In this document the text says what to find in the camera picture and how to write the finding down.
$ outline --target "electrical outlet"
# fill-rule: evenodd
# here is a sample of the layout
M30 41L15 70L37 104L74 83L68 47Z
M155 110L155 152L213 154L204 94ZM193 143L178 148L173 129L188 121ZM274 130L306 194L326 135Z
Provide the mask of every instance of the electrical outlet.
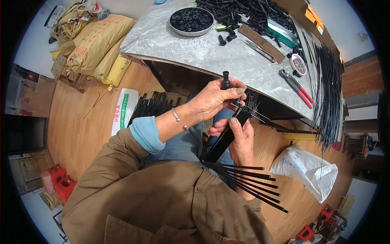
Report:
M367 41L368 40L368 35L365 32L359 32L360 38L362 41Z

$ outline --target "hand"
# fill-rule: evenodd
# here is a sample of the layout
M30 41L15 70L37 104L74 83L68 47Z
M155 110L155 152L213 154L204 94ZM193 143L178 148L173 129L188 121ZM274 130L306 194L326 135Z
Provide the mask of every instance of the hand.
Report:
M236 111L237 108L231 105L232 100L237 98L241 98L241 100L246 99L246 85L244 83L234 78L229 78L232 88L221 90L222 80L210 81L198 95L187 103L189 110L199 116L198 122L211 119L222 109Z
M234 134L234 140L229 145L230 157L235 165L253 166L253 137L254 131L249 120L241 127L238 119L221 119L208 131L211 136L220 136L229 123Z

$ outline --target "white plastic bag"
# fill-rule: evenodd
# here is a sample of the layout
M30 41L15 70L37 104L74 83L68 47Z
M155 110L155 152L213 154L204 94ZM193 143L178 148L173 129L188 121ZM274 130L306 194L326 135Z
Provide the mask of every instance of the white plastic bag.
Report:
M82 6L85 7L86 11L94 14L99 14L103 11L103 7L98 0L88 0L86 3L83 3Z
M133 115L135 106L137 106L139 97L139 91L122 88L117 107L115 108L111 136L116 135L119 130L127 127L127 124Z
M269 170L271 174L285 175L299 180L320 203L325 201L332 190L338 171L335 164L328 163L298 145L283 150Z

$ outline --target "brown jacket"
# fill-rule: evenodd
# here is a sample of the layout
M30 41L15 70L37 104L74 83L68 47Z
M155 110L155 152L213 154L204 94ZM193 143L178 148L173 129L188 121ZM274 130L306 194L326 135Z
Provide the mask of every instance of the brown jacket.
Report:
M140 170L147 155L128 128L103 145L62 210L72 244L273 243L258 199L246 201L196 163Z

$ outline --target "fingernail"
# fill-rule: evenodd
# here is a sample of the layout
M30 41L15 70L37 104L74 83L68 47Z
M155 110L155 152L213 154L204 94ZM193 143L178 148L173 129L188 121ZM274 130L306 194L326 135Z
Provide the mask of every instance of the fingernail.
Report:
M243 87L240 87L240 88L236 89L236 94L237 95L240 95L241 93L244 93L244 92L245 92L245 88L243 88Z
M235 124L235 123L238 122L238 119L235 118L235 117L233 117L233 118L230 119L230 122L231 122L232 124Z

